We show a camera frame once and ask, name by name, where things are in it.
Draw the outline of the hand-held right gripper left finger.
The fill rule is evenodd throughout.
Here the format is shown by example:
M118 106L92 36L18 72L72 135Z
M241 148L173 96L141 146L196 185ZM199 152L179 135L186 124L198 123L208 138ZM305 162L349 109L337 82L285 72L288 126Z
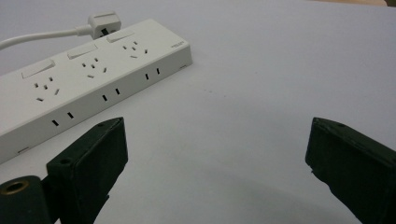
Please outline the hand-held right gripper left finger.
M47 163L62 224L93 224L128 161L122 117L94 125Z

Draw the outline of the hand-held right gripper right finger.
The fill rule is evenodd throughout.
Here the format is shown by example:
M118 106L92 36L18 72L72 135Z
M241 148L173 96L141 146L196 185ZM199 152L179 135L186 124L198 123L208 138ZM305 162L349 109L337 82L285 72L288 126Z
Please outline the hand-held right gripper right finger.
M345 124L314 118L305 162L362 224L396 224L396 151Z

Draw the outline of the white power strip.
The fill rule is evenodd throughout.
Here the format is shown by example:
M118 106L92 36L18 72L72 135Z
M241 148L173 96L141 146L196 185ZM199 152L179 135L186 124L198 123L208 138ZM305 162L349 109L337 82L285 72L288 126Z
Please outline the white power strip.
M0 164L192 64L154 20L0 76Z

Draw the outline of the white plug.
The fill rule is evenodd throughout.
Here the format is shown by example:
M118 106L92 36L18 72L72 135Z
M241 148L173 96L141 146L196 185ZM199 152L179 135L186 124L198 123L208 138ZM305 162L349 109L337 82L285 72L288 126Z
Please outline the white plug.
M93 39L117 32L121 28L120 18L114 11L93 14L88 18L88 24L92 28Z

